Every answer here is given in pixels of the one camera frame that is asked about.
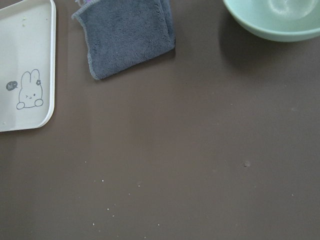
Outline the cream rabbit serving tray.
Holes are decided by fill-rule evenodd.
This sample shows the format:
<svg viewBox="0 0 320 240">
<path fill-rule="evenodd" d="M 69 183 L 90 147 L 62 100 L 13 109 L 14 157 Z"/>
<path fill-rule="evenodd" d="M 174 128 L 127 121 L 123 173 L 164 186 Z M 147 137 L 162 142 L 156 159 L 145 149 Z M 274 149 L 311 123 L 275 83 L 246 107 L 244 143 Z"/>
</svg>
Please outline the cream rabbit serving tray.
<svg viewBox="0 0 320 240">
<path fill-rule="evenodd" d="M 44 126 L 55 108 L 56 5 L 22 0 L 0 10 L 0 130 Z"/>
</svg>

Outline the grey folded cloth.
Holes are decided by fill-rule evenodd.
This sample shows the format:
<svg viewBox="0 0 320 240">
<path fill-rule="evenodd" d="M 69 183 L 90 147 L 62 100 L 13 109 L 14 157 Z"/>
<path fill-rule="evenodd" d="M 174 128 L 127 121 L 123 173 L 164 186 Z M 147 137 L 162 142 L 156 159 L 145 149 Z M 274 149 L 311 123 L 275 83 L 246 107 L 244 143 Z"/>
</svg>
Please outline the grey folded cloth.
<svg viewBox="0 0 320 240">
<path fill-rule="evenodd" d="M 168 0 L 90 0 L 73 15 L 83 28 L 89 71 L 103 80 L 176 46 Z"/>
</svg>

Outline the mint green bowl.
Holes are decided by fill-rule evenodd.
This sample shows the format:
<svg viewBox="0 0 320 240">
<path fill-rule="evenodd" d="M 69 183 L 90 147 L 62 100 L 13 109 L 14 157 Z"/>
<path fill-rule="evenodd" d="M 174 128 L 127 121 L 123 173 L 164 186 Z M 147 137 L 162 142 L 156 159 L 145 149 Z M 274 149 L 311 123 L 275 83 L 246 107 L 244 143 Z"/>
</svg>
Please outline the mint green bowl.
<svg viewBox="0 0 320 240">
<path fill-rule="evenodd" d="M 234 20 L 248 32 L 275 42 L 320 36 L 318 0 L 224 0 Z"/>
</svg>

